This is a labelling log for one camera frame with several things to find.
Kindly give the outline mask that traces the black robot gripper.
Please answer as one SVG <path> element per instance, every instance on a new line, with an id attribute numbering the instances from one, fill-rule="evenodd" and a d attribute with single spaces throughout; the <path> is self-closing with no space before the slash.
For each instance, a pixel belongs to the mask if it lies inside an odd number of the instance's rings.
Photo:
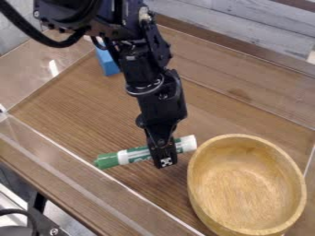
<path id="1" fill-rule="evenodd" d="M 135 123 L 147 132 L 148 149 L 157 169 L 177 163 L 175 140 L 177 123 L 187 117 L 181 79 L 175 69 L 163 73 L 164 83 L 149 95 L 137 97 L 140 114 Z"/>

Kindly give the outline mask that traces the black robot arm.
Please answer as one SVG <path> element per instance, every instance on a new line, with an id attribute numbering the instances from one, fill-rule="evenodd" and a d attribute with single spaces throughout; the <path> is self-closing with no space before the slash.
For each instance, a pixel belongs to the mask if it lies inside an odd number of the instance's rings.
<path id="1" fill-rule="evenodd" d="M 124 75 L 127 93 L 136 98 L 136 125 L 144 130 L 153 165 L 177 163 L 173 132 L 187 117 L 177 71 L 167 67 L 171 45 L 159 31 L 155 14 L 143 0 L 34 0 L 34 18 L 50 30 L 69 31 L 50 47 L 68 47 L 88 36 L 109 52 Z"/>

